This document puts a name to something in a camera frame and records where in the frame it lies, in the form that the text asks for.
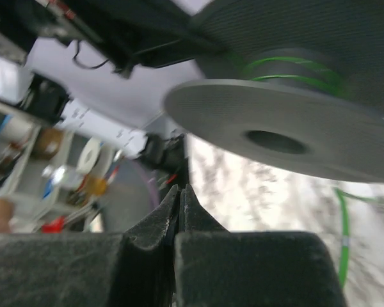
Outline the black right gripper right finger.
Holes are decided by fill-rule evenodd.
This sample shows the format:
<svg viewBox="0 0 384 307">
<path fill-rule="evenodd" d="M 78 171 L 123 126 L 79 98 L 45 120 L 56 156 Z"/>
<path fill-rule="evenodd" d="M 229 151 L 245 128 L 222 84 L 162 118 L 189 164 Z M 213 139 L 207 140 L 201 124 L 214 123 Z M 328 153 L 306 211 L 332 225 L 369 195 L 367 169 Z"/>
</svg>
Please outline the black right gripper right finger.
<svg viewBox="0 0 384 307">
<path fill-rule="evenodd" d="M 345 306 L 329 251 L 304 231 L 228 232 L 187 185 L 175 238 L 178 306 Z"/>
</svg>

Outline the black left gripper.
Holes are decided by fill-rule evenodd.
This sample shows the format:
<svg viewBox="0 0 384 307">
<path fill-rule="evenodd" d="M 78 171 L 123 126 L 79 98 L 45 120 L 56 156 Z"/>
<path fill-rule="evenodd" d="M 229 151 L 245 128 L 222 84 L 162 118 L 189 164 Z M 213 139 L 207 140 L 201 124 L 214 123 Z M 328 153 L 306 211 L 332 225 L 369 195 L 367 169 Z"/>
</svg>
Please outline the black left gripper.
<svg viewBox="0 0 384 307">
<path fill-rule="evenodd" d="M 39 38 L 62 46 L 87 42 L 130 75 L 136 65 L 161 68 L 222 50 L 190 26 L 173 1 L 0 1 L 0 56 L 25 64 Z"/>
</svg>

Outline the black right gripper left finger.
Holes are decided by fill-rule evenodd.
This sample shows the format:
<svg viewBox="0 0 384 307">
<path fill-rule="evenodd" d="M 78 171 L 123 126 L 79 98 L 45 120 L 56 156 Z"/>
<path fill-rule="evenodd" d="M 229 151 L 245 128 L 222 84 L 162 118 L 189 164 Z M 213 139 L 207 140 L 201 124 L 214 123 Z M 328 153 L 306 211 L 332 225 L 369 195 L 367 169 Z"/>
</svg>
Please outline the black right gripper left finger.
<svg viewBox="0 0 384 307">
<path fill-rule="evenodd" d="M 0 235 L 0 306 L 170 306 L 178 198 L 124 233 Z"/>
</svg>

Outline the black cable spool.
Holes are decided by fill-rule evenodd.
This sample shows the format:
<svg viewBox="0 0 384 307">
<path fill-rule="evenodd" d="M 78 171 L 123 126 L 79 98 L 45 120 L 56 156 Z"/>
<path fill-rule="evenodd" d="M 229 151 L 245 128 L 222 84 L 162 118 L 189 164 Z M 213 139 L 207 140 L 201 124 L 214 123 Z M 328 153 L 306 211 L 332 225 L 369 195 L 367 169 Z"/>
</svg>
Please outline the black cable spool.
<svg viewBox="0 0 384 307">
<path fill-rule="evenodd" d="M 289 171 L 384 182 L 384 1 L 212 1 L 224 48 L 163 102 L 188 132 Z"/>
</svg>

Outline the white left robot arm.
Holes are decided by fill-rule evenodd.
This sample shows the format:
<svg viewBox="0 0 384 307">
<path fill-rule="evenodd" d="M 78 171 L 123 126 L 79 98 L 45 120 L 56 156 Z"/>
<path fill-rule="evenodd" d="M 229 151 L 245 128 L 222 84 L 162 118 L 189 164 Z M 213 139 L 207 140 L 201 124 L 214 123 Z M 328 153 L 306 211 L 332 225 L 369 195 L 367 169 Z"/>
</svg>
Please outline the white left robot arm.
<svg viewBox="0 0 384 307">
<path fill-rule="evenodd" d="M 135 154 L 165 91 L 217 50 L 174 1 L 0 1 L 0 108 Z"/>
</svg>

